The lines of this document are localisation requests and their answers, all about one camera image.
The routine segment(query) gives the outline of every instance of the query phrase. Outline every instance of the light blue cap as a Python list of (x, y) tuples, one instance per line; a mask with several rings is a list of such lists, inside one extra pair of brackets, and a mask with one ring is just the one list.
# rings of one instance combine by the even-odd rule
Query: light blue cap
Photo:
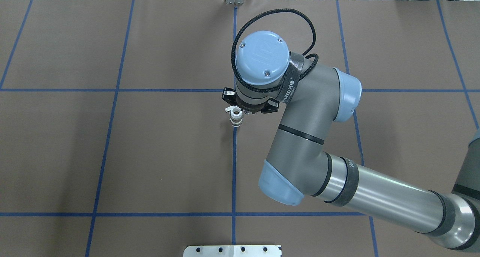
[(305, 197), (266, 160), (258, 186), (265, 195), (285, 205), (298, 206)]
[(353, 111), (360, 102), (362, 83), (357, 78), (337, 68), (334, 69), (340, 82), (340, 105), (334, 121), (345, 122), (353, 115)]
[(277, 81), (287, 70), (290, 53), (285, 41), (271, 31), (257, 31), (238, 45), (235, 64), (242, 79), (252, 86)]
[(470, 144), (473, 143), (473, 141), (477, 140), (478, 138), (480, 138), (480, 129), (478, 129), (477, 132), (475, 132), (475, 135), (473, 136), (473, 139), (470, 142)]

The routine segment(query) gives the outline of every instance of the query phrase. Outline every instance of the black band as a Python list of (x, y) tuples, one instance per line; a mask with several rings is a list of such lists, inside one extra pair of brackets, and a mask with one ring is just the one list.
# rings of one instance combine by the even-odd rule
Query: black band
[(357, 192), (357, 188), (359, 185), (359, 168), (352, 160), (348, 158), (342, 158), (346, 164), (346, 178), (345, 178), (345, 185), (343, 185), (343, 189), (340, 191), (340, 194), (333, 200), (327, 202), (327, 204), (333, 204), (334, 206), (345, 206), (348, 204), (355, 192)]
[(329, 184), (330, 182), (330, 177), (332, 176), (332, 157), (328, 154), (328, 153), (325, 153), (327, 154), (327, 158), (328, 158), (328, 170), (327, 170), (327, 176), (325, 178), (325, 181), (323, 183), (323, 185), (320, 187), (320, 189), (317, 191), (317, 193), (311, 195), (312, 197), (317, 197), (319, 196), (322, 192), (324, 192), (325, 188), (327, 187), (327, 185)]
[(283, 82), (280, 86), (280, 92), (275, 100), (288, 104), (295, 93), (302, 74), (304, 57), (301, 54), (290, 52), (290, 61), (283, 74)]
[(305, 132), (301, 132), (301, 131), (298, 131), (298, 130), (295, 130), (295, 129), (292, 129), (290, 127), (287, 127), (285, 125), (278, 125), (278, 128), (281, 129), (282, 131), (286, 131), (286, 132), (289, 132), (291, 134), (294, 134), (296, 136), (299, 136), (299, 137), (302, 137), (302, 138), (305, 138), (307, 140), (310, 140), (312, 142), (315, 142), (317, 144), (320, 144), (320, 145), (323, 145), (325, 143), (324, 140), (318, 138), (318, 137), (315, 137), (313, 135), (310, 135), (310, 134), (307, 134)]
[(473, 228), (473, 233), (468, 241), (459, 247), (449, 248), (449, 250), (465, 250), (475, 244), (480, 236), (480, 213), (472, 202), (465, 198), (463, 198), (463, 200), (465, 200), (470, 206), (470, 209), (472, 209), (473, 215), (475, 216), (475, 227)]
[(435, 230), (423, 234), (430, 237), (445, 235), (452, 229), (453, 224), (455, 223), (455, 207), (449, 198), (432, 190), (430, 192), (433, 192), (435, 195), (437, 195), (437, 197), (440, 199), (440, 202), (442, 202), (444, 214), (442, 216), (442, 221)]
[(469, 187), (465, 187), (465, 186), (462, 186), (462, 185), (455, 184), (453, 186), (453, 190), (451, 190), (451, 191), (455, 191), (455, 192), (461, 193), (463, 195), (466, 195), (468, 197), (472, 197), (472, 198), (475, 198), (477, 200), (480, 200), (480, 191), (474, 190), (474, 189), (469, 188)]

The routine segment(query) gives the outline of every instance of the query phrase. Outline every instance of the white valve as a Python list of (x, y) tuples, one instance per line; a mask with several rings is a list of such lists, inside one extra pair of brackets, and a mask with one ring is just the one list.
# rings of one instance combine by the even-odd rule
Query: white valve
[(243, 111), (238, 106), (225, 108), (225, 112), (230, 112), (230, 122), (233, 127), (239, 127), (243, 122)]

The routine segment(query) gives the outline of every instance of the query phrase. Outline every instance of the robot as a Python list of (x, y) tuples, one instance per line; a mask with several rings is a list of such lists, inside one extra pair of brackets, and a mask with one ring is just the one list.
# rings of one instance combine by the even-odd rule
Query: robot
[[(270, 31), (254, 32), (238, 42), (260, 18), (290, 12), (304, 18), (313, 33), (303, 54), (290, 52)], [(278, 9), (261, 13), (245, 24), (232, 46), (235, 89), (224, 88), (230, 120), (240, 126), (243, 115), (278, 111), (286, 103), (278, 130), (259, 178), (259, 188), (286, 205), (305, 195), (344, 206), (427, 235), (434, 243), (465, 252), (480, 252), (480, 130), (450, 194), (409, 185), (348, 158), (322, 150), (332, 122), (348, 120), (362, 95), (360, 81), (305, 56), (315, 44), (315, 30), (303, 13)]]

